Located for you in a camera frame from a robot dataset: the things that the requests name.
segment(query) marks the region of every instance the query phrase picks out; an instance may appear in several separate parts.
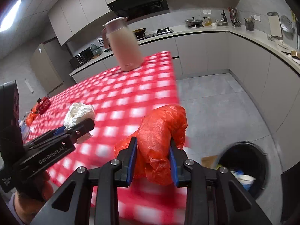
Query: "range hood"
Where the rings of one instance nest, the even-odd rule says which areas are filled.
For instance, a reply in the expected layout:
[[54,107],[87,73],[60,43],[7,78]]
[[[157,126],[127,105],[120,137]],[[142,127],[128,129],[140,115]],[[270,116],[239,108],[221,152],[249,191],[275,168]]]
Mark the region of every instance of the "range hood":
[[118,17],[128,20],[169,9],[166,0],[116,0],[108,6]]

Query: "black trash bin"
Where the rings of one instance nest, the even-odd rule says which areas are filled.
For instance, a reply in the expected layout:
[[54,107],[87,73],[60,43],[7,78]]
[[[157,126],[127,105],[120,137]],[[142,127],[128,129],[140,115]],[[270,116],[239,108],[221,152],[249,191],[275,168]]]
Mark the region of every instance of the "black trash bin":
[[225,149],[217,160],[218,164],[229,169],[242,170],[255,178],[249,193],[257,199],[266,185],[269,165],[266,154],[255,144],[238,142]]

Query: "floor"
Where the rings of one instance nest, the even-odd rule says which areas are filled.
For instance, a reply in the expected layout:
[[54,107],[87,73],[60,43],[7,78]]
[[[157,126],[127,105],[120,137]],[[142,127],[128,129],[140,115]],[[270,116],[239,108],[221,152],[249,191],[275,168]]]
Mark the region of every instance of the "floor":
[[267,154],[270,172],[257,203],[272,224],[280,224],[280,160],[264,120],[241,85],[227,73],[177,80],[177,88],[187,115],[188,157],[201,162],[239,141],[258,145]]

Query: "white countertop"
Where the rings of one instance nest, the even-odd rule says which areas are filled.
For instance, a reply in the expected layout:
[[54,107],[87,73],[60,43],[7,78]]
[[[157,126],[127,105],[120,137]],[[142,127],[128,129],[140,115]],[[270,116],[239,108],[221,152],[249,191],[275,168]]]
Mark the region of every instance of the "white countertop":
[[[138,41],[138,44],[146,44],[149,43],[151,41],[154,40],[158,40],[158,39],[162,39],[162,38],[168,38],[168,37],[174,37],[174,36],[180,36],[180,35],[184,35],[184,34],[191,34],[191,33],[205,33],[205,32],[213,32],[213,31],[228,31],[232,34],[236,34],[239,35],[241,37],[247,38],[248,40],[251,40],[263,47],[265,47],[266,49],[270,50],[272,53],[274,53],[275,55],[277,55],[278,57],[280,57],[281,59],[283,59],[284,61],[286,61],[292,68],[294,68],[299,74],[300,74],[300,65],[297,64],[293,59],[289,58],[287,55],[285,55],[283,52],[281,51],[286,51],[286,52],[291,52],[292,50],[295,50],[292,47],[288,47],[287,49],[284,49],[281,46],[277,45],[278,40],[275,41],[271,41],[267,39],[267,34],[259,31],[259,30],[254,30],[252,31],[247,31],[246,27],[244,25],[242,25],[241,27],[236,27],[234,28],[233,26],[231,26],[231,24],[229,24],[229,26],[227,27],[223,27],[223,26],[204,26],[202,28],[187,28],[185,25],[179,25],[179,26],[174,26],[174,27],[170,27],[170,29],[172,29],[174,32],[173,33],[169,33],[169,34],[163,34],[163,35],[159,35],[159,36],[155,36],[155,37],[151,37],[145,40],[141,40]],[[90,61],[88,61],[86,64],[82,65],[81,67],[75,69],[72,73],[70,73],[70,76],[78,73],[79,71],[81,71],[82,69],[90,66],[91,64],[101,61],[107,57],[109,57],[110,55],[113,55],[113,52],[103,52],[101,55],[99,55],[96,58],[91,59]]]

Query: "crumpled white bag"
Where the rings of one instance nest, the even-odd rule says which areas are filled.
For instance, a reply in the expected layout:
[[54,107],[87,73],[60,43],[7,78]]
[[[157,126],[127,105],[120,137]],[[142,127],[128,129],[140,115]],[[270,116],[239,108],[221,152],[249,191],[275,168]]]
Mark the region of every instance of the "crumpled white bag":
[[[95,111],[93,105],[73,103],[64,118],[64,126],[66,127],[65,129],[73,127],[74,125],[80,123],[85,119],[95,120]],[[76,143],[81,144],[91,137],[92,135],[90,133],[87,133],[78,138]]]

